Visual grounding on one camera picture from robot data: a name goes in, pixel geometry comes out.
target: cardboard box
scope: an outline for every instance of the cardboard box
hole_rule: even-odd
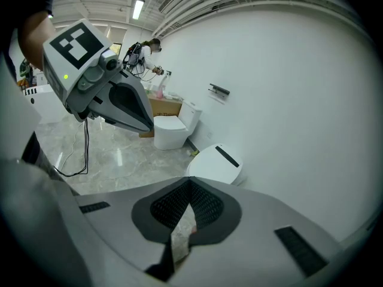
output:
[[[181,110],[182,101],[170,100],[165,97],[158,99],[154,93],[148,94],[153,116],[178,116]],[[148,133],[140,133],[139,137],[154,137],[154,130]]]

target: toilet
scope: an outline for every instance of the toilet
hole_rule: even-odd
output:
[[[189,164],[186,176],[240,185],[245,179],[242,159],[224,144],[215,144],[200,152]]]
[[[193,134],[202,113],[193,102],[184,101],[177,116],[155,116],[154,146],[160,150],[182,148]]]

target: white lid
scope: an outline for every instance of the white lid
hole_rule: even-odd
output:
[[[183,103],[185,103],[187,106],[191,107],[192,109],[194,109],[196,112],[201,112],[202,110],[200,108],[198,108],[198,106],[196,106],[193,102],[189,102],[189,101],[183,101]]]
[[[216,147],[223,150],[236,165],[232,164]],[[229,147],[218,143],[204,149],[199,153],[189,166],[189,176],[212,179],[219,182],[231,184],[242,170],[241,158]]]
[[[177,116],[155,116],[154,125],[169,131],[186,129],[185,124]]]

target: toilet tank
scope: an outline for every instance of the toilet tank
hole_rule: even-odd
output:
[[[193,102],[184,101],[178,115],[183,124],[189,131],[194,131],[197,125],[198,119],[201,116],[202,110],[199,109]]]

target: floor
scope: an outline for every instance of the floor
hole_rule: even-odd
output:
[[[140,138],[137,133],[107,124],[101,118],[89,119],[88,123],[89,172],[63,177],[81,195],[125,190],[183,176],[193,159],[190,156],[193,150],[187,144],[162,151],[154,147],[154,138]],[[63,173],[72,174],[84,167],[84,126],[73,115],[68,114],[59,123],[40,124],[36,134],[50,163]],[[66,160],[72,145],[73,154]],[[187,255],[194,225],[194,213],[189,206],[172,233],[175,262]]]

